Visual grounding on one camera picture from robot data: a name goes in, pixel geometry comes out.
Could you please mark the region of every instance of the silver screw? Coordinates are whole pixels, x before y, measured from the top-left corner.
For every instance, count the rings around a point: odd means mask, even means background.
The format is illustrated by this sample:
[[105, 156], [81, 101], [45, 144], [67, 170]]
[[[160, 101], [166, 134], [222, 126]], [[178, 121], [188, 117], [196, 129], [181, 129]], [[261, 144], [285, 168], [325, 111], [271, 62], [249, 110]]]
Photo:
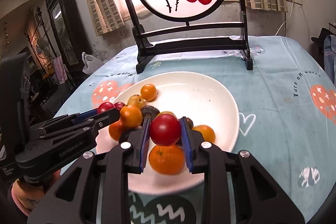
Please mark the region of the silver screw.
[[239, 155], [241, 155], [243, 158], [248, 158], [251, 154], [247, 150], [242, 150], [239, 152]]
[[120, 147], [122, 149], [129, 149], [131, 147], [131, 144], [129, 142], [123, 142]]
[[202, 142], [201, 143], [201, 146], [203, 147], [203, 148], [205, 148], [205, 149], [208, 149], [208, 148], [210, 148], [211, 147], [211, 143], [209, 143], [209, 142]]
[[89, 159], [93, 156], [93, 153], [91, 151], [86, 151], [83, 154], [84, 159]]

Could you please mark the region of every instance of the orange fruit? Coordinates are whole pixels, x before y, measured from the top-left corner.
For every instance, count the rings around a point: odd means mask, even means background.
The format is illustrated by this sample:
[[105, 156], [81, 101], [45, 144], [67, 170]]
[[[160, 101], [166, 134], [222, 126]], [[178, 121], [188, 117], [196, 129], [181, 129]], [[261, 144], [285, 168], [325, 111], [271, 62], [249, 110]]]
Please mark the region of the orange fruit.
[[112, 137], [112, 139], [118, 141], [120, 136], [124, 133], [125, 126], [119, 119], [117, 122], [114, 122], [109, 125], [109, 134]]
[[136, 94], [129, 97], [127, 104], [136, 106], [138, 109], [140, 109], [145, 105], [145, 101], [143, 100], [141, 95]]
[[156, 145], [150, 151], [148, 159], [151, 167], [164, 175], [176, 175], [184, 167], [184, 153], [177, 145]]
[[177, 118], [176, 117], [176, 115], [173, 113], [173, 112], [171, 112], [171, 111], [162, 111], [162, 112], [160, 112], [158, 115], [156, 115], [157, 117], [158, 116], [160, 116], [160, 115], [162, 115], [162, 114], [170, 114], [170, 115], [173, 115], [175, 118]]
[[120, 120], [127, 128], [137, 128], [142, 123], [142, 113], [136, 106], [127, 105], [120, 111]]
[[141, 88], [140, 94], [146, 101], [150, 102], [154, 100], [157, 95], [156, 87], [153, 84], [144, 85]]
[[215, 134], [214, 130], [209, 126], [206, 126], [206, 125], [202, 124], [200, 126], [194, 127], [193, 130], [201, 132], [204, 140], [207, 141], [207, 142], [214, 143], [215, 140], [216, 140], [216, 134]]

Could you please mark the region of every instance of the dark wooden cabinet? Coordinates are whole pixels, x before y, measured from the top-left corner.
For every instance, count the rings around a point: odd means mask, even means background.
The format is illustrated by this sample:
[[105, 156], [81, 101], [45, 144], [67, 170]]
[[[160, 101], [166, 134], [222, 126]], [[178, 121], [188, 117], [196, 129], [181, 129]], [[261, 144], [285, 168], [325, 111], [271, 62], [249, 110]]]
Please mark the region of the dark wooden cabinet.
[[87, 77], [83, 73], [82, 52], [91, 54], [75, 0], [46, 0], [51, 27], [63, 62], [75, 83]]

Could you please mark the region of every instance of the human hand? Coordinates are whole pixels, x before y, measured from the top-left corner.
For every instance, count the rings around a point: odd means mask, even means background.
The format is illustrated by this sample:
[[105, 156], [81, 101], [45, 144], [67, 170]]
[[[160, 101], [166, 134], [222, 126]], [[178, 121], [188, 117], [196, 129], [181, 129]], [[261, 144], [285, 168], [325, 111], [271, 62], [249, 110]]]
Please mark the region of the human hand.
[[[59, 177], [60, 170], [56, 171], [52, 175], [48, 190], [58, 180]], [[20, 203], [28, 210], [33, 210], [36, 204], [44, 197], [45, 194], [42, 186], [33, 186], [18, 179], [13, 183], [12, 192], [14, 192], [18, 201], [20, 201]]]

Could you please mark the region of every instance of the plate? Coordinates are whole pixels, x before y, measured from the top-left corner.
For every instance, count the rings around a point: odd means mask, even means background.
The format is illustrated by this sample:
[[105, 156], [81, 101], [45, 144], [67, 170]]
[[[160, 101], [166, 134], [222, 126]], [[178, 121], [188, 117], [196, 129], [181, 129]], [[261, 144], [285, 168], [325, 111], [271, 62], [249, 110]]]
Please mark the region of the plate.
[[[239, 131], [239, 112], [235, 99], [217, 80], [195, 72], [168, 72], [142, 80], [113, 101], [127, 103], [129, 97], [140, 94], [145, 84], [154, 84], [158, 90], [155, 101], [148, 104], [160, 111], [172, 111], [178, 118], [193, 120], [194, 125], [206, 124], [216, 133], [215, 144], [223, 151], [231, 152]], [[110, 151], [118, 144], [102, 128], [96, 138], [97, 153]], [[150, 140], [148, 152], [155, 146]], [[141, 175], [128, 175], [128, 189], [134, 193], [164, 195], [184, 191], [204, 181], [203, 174], [192, 175], [187, 167], [178, 175], [162, 175], [147, 164]]]

